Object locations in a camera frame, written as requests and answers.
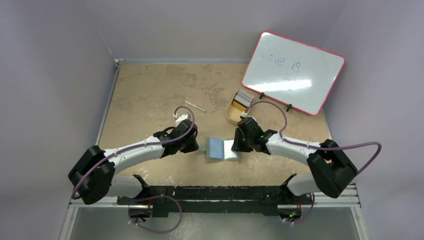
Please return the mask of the green card holder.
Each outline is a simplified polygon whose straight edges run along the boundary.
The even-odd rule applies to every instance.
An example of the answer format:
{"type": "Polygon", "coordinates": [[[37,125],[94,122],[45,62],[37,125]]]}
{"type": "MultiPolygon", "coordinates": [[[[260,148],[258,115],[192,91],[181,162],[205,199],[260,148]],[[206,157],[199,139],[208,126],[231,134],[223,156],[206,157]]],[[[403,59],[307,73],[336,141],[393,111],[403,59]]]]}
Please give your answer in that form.
{"type": "Polygon", "coordinates": [[[208,137],[206,144],[199,146],[199,151],[205,152],[207,159],[217,161],[238,160],[241,154],[232,150],[234,139],[220,139],[208,137]]]}

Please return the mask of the gold credit card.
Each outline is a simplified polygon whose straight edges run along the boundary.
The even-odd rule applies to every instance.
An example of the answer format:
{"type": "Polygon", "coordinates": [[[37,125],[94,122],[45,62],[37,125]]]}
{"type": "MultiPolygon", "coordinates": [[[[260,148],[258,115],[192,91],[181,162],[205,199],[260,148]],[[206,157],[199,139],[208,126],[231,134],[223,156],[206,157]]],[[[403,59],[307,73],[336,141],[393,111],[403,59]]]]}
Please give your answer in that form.
{"type": "Polygon", "coordinates": [[[244,112],[249,106],[250,106],[249,102],[247,104],[244,104],[244,103],[240,103],[237,100],[233,100],[229,106],[229,110],[230,110],[230,113],[233,115],[235,114],[240,115],[241,112],[244,112]]]}

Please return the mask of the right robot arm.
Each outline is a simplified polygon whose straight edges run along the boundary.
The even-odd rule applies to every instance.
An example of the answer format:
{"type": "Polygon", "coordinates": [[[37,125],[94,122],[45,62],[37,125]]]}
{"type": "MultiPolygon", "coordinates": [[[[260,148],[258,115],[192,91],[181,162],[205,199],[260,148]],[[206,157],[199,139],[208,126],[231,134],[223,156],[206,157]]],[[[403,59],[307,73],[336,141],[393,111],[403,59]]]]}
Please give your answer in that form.
{"type": "Polygon", "coordinates": [[[245,117],[237,123],[231,149],[282,156],[308,166],[309,173],[294,173],[281,185],[282,200],[292,204],[301,195],[316,192],[336,199],[358,175],[358,169],[342,150],[331,150],[337,147],[330,139],[309,143],[280,136],[275,130],[264,131],[253,117],[245,117]]]}

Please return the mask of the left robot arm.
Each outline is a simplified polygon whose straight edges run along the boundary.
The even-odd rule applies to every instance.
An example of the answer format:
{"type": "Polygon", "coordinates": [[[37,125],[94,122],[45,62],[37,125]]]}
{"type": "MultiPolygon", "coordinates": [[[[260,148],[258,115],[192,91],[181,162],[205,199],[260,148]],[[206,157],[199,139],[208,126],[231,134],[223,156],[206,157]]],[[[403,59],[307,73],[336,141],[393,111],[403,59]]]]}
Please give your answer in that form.
{"type": "Polygon", "coordinates": [[[70,170],[68,179],[74,189],[71,198],[91,205],[107,195],[116,174],[140,163],[162,159],[199,149],[196,141],[198,127],[185,119],[175,127],[155,132],[140,142],[127,146],[101,149],[89,147],[70,170]]]}

